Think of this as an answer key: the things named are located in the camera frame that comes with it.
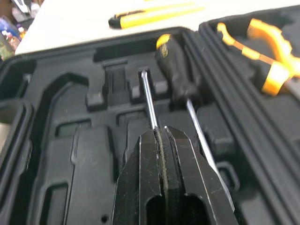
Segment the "yellow plastic part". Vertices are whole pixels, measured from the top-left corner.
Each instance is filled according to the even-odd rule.
[[[128,28],[133,26],[138,26],[146,23],[152,23],[164,19],[168,19],[171,17],[189,14],[197,11],[203,10],[204,7],[195,7],[195,5],[188,5],[186,7],[173,7],[167,8],[164,10],[152,11],[145,10],[143,13],[137,13],[132,15],[127,15],[121,17],[120,25],[121,28]]]
[[[300,77],[300,58],[291,54],[291,43],[284,39],[282,31],[257,19],[252,19],[247,30],[249,38],[261,38],[272,49],[275,59],[290,71],[290,76]]]
[[[170,34],[163,34],[162,36],[160,36],[156,42],[156,49],[158,49],[161,45],[167,43],[170,39],[170,36]]]
[[[273,96],[277,95],[284,83],[291,77],[291,72],[288,68],[286,68],[282,63],[260,54],[259,52],[254,51],[253,49],[236,41],[230,36],[224,23],[218,23],[217,31],[222,32],[222,40],[225,44],[232,45],[241,50],[241,53],[244,56],[252,60],[260,60],[271,65],[267,79],[262,87],[262,91]]]
[[[247,46],[241,44],[240,42],[238,42],[237,40],[235,40],[233,37],[230,36],[230,34],[227,31],[226,25],[222,22],[217,24],[217,31],[221,32],[223,34],[223,38],[222,40],[224,41],[225,44],[227,45],[232,45],[234,47],[236,47],[237,49],[241,50],[241,53],[252,59],[252,60],[260,60],[263,62],[266,62],[268,64],[272,64],[274,62],[273,59],[260,54],[259,52],[248,48]]]
[[[116,14],[116,16],[126,15],[126,14],[139,12],[139,11],[151,12],[151,11],[164,10],[164,9],[168,9],[168,8],[178,8],[178,7],[185,7],[185,6],[192,6],[192,5],[195,5],[195,3],[192,1],[191,2],[183,2],[183,3],[171,4],[171,5],[165,5],[165,6],[156,6],[156,7],[145,8],[145,9],[137,9],[137,10],[126,12],[126,13],[119,13],[119,14]]]
[[[284,85],[290,79],[289,70],[280,62],[274,62],[271,65],[267,79],[262,87],[262,91],[270,95],[277,95]]]

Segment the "black plastic tool case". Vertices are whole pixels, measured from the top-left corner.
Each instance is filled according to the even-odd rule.
[[[239,224],[300,224],[300,105],[260,92],[261,71],[216,34],[225,22],[242,43],[251,18],[284,31],[300,56],[300,7],[206,22],[16,56],[0,68],[0,122],[11,126],[0,155],[0,224],[110,224],[116,181],[150,128],[139,73],[150,73],[158,120],[197,146],[155,60],[173,34],[201,89],[197,116],[232,193]]]

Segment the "black and yellow screwdriver handle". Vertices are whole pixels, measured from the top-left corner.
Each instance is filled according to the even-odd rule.
[[[162,35],[156,49],[157,62],[171,84],[174,102],[185,105],[188,99],[197,99],[198,90],[190,80],[187,58],[175,38]]]

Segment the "screwdriver shaft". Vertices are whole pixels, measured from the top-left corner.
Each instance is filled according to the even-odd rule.
[[[151,128],[155,129],[155,127],[158,127],[158,122],[156,120],[156,115],[153,107],[153,101],[152,101],[152,96],[151,96],[151,91],[150,91],[150,86],[148,81],[148,73],[145,70],[143,70],[141,73],[141,77],[142,77],[142,83],[144,86],[144,92],[147,100],[148,110],[149,110]]]
[[[228,198],[228,201],[231,205],[231,208],[234,211],[234,204],[233,204],[232,198],[230,196],[230,192],[229,192],[226,184],[224,183],[224,181],[223,181],[223,179],[222,179],[222,177],[219,173],[219,170],[217,169],[216,163],[215,163],[214,158],[212,156],[212,153],[210,151],[210,147],[207,144],[204,133],[203,133],[201,127],[200,127],[199,121],[198,121],[197,116],[196,116],[196,112],[194,110],[193,104],[192,104],[190,99],[187,100],[187,110],[188,110],[188,112],[189,112],[189,114],[192,118],[193,124],[195,126],[195,129],[196,129],[196,132],[197,132],[197,135],[198,135],[198,138],[199,138],[200,145],[202,147],[204,156],[205,156],[208,164],[211,166],[211,168],[216,172],[217,176],[219,177],[221,185],[222,185],[222,187],[225,191],[225,194]]]

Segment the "white table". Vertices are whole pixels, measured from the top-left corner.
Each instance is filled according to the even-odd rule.
[[[299,0],[195,0],[203,11],[159,22],[112,30],[108,19],[134,9],[170,4],[163,0],[45,0],[16,54],[73,45],[92,40],[123,36],[147,30],[183,26],[197,30],[204,21],[261,9],[300,4]]]

